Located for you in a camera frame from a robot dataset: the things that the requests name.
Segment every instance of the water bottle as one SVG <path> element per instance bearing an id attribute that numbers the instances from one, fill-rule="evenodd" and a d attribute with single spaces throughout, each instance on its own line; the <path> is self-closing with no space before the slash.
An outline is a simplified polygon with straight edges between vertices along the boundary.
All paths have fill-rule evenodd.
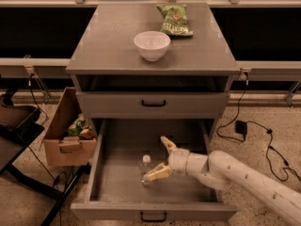
<path id="1" fill-rule="evenodd" d="M 147 154 L 143 155 L 142 161 L 140 162 L 139 165 L 140 172 L 142 175 L 142 180 L 141 183 L 143 186 L 149 186 L 151 181 L 145 181 L 143 180 L 143 175 L 148 173 L 151 170 L 151 157 Z"/>

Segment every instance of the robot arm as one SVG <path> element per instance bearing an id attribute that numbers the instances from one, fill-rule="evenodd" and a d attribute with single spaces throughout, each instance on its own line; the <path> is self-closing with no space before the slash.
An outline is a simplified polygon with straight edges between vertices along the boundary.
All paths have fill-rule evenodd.
<path id="1" fill-rule="evenodd" d="M 169 153 L 168 165 L 160 164 L 144 175 L 152 181 L 172 173 L 195 177 L 215 190 L 226 190 L 234 182 L 263 202 L 290 225 L 301 225 L 301 194 L 248 167 L 233 156 L 213 151 L 210 155 L 179 149 L 161 137 Z"/>

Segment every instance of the speckled floor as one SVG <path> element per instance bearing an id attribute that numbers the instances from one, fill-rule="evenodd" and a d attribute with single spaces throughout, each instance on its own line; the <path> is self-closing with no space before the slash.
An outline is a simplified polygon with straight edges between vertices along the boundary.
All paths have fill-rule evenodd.
<path id="1" fill-rule="evenodd" d="M 56 104 L 41 105 L 51 118 Z M 236 114 L 237 107 L 235 100 L 232 105 L 228 106 L 226 112 L 219 122 L 219 125 L 230 121 Z M 271 128 L 274 132 L 273 146 L 279 150 L 289 161 L 292 168 L 301 174 L 301 146 L 300 138 L 301 130 L 301 107 L 289 108 L 287 106 L 249 106 L 242 105 L 240 108 L 239 120 L 255 121 Z M 234 125 L 231 125 L 221 131 L 223 135 L 238 137 L 234 134 Z M 36 153 L 42 163 L 47 165 L 45 152 L 42 144 L 44 133 L 36 139 L 30 146 Z M 265 130 L 255 124 L 249 124 L 246 142 L 234 143 L 226 141 L 214 135 L 211 147 L 213 150 L 223 150 L 232 154 L 239 160 L 243 161 L 250 167 L 260 171 L 261 173 L 275 177 L 272 175 L 268 162 L 265 158 L 265 152 L 269 142 L 269 136 Z M 271 153 L 275 172 L 279 176 L 284 176 L 280 171 L 282 161 Z M 47 174 L 45 169 L 40 165 L 33 154 L 27 149 L 15 162 L 14 165 L 24 174 L 31 176 L 45 184 L 52 185 L 53 180 Z M 61 171 L 69 171 L 69 167 L 47 167 L 54 175 L 58 175 Z M 84 200 L 87 188 L 88 175 L 84 175 L 76 188 L 64 203 L 61 216 L 58 214 L 51 225 L 75 226 L 75 225 L 286 225 L 283 220 L 276 214 L 270 212 L 261 202 L 256 200 L 248 192 L 240 186 L 233 184 L 228 191 L 222 192 L 222 200 L 225 204 L 236 206 L 237 213 L 228 222 L 199 222 L 199 221 L 167 221 L 165 223 L 140 223 L 138 221 L 99 221 L 99 220 L 81 220 L 71 211 L 71 203 L 82 202 Z M 301 183 L 290 174 L 290 178 L 284 185 L 301 193 Z M 40 225 L 52 208 L 54 201 L 48 199 L 39 193 L 21 186 L 8 173 L 4 173 L 0 177 L 0 222 L 1 225 Z"/>

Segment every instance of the bottle cap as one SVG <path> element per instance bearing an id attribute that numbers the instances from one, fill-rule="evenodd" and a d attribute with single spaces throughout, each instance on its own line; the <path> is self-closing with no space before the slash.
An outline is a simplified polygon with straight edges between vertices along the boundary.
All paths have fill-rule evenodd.
<path id="1" fill-rule="evenodd" d="M 151 162 L 151 157 L 147 154 L 143 155 L 142 162 L 143 163 L 150 163 Z"/>

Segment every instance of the cardboard box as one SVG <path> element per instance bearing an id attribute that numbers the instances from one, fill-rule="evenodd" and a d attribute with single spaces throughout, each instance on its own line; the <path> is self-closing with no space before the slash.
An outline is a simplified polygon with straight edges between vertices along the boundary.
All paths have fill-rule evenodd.
<path id="1" fill-rule="evenodd" d="M 65 88 L 44 138 L 49 166 L 81 166 L 92 156 L 95 139 L 79 140 L 78 137 L 65 137 L 66 130 L 80 113 L 75 88 Z"/>

